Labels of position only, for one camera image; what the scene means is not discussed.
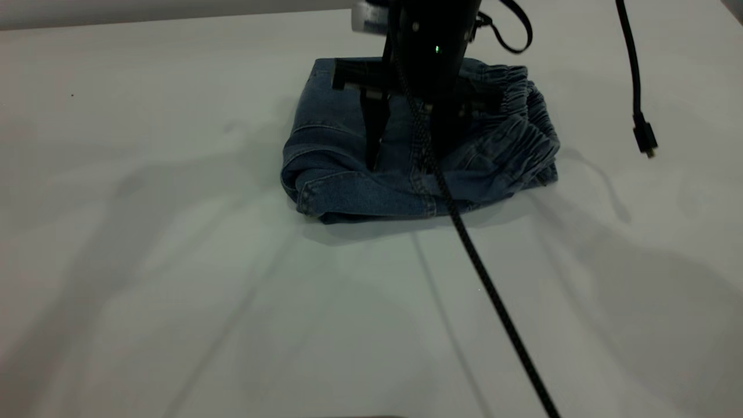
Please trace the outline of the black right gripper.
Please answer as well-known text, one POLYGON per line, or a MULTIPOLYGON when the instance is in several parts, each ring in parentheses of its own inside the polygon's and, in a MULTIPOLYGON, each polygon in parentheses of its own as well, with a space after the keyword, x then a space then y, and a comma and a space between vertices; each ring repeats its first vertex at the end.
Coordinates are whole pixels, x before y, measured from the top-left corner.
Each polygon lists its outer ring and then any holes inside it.
MULTIPOLYGON (((437 66, 407 63, 403 70, 412 96, 431 112, 431 143, 438 160, 457 148, 466 127, 464 112, 497 112, 501 108, 504 92, 497 85, 437 66)), ((348 88, 360 92, 366 133, 365 164, 374 172, 390 117, 389 96, 404 95, 393 56, 334 59, 332 89, 348 88)))

